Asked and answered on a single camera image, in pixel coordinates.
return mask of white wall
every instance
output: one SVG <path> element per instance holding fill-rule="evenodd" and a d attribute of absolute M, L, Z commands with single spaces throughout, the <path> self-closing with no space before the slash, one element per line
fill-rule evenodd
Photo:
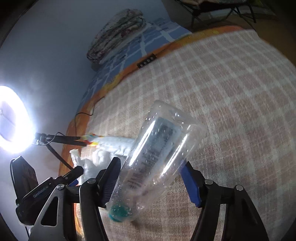
<path fill-rule="evenodd" d="M 0 85 L 24 101 L 38 132 L 66 132 L 94 75 L 86 58 L 96 33 L 118 11 L 137 8 L 147 20 L 168 18 L 161 0 L 39 0 L 14 26 L 0 49 Z M 58 152 L 62 145 L 53 144 Z M 39 183 L 56 177 L 59 161 L 46 147 L 21 153 Z M 9 161 L 0 149 L 0 212 L 18 240 L 27 240 L 15 214 Z"/>

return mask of metal screw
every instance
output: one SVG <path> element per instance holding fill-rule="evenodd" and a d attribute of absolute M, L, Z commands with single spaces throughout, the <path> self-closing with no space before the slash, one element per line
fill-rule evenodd
<path fill-rule="evenodd" d="M 211 179 L 206 179 L 205 184 L 212 185 L 214 182 Z"/>
<path fill-rule="evenodd" d="M 57 185 L 57 190 L 63 190 L 64 187 L 65 187 L 64 184 L 58 184 L 58 185 Z"/>
<path fill-rule="evenodd" d="M 242 191 L 244 188 L 243 188 L 243 186 L 241 186 L 241 185 L 237 185 L 236 187 L 235 187 L 238 191 Z"/>
<path fill-rule="evenodd" d="M 87 183 L 88 184 L 94 184 L 96 182 L 96 179 L 95 178 L 91 178 L 91 179 L 88 179 L 87 180 Z"/>

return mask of floor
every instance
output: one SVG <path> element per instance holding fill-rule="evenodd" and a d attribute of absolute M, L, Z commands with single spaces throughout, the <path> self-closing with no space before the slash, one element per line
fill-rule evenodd
<path fill-rule="evenodd" d="M 251 24 L 256 29 L 259 37 L 277 48 L 296 66 L 296 39 L 290 34 L 286 26 L 276 19 L 276 17 L 260 16 L 256 19 L 257 23 Z M 227 21 L 211 24 L 210 27 L 217 27 L 229 24 L 236 24 L 243 28 L 250 29 L 250 25 L 237 15 L 231 15 Z M 203 29 L 200 24 L 196 23 L 191 31 Z"/>

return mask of plastic bottle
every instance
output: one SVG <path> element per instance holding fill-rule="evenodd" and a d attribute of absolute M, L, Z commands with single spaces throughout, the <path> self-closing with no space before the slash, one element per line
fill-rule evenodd
<path fill-rule="evenodd" d="M 107 210 L 112 220 L 134 220 L 170 185 L 205 136 L 205 126 L 156 100 L 135 139 Z"/>

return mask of beige plaid blanket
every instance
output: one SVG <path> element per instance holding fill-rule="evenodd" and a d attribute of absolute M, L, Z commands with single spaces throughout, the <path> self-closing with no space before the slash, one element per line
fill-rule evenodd
<path fill-rule="evenodd" d="M 243 185 L 270 240 L 279 240 L 296 216 L 295 98 L 293 64 L 243 30 L 189 44 L 134 72 L 97 103 L 87 132 L 135 138 L 157 99 L 190 113 L 208 127 L 192 166 L 219 185 Z M 134 222 L 100 213 L 109 240 L 189 241 L 200 210 L 177 177 Z M 216 240 L 224 217 L 222 205 Z"/>

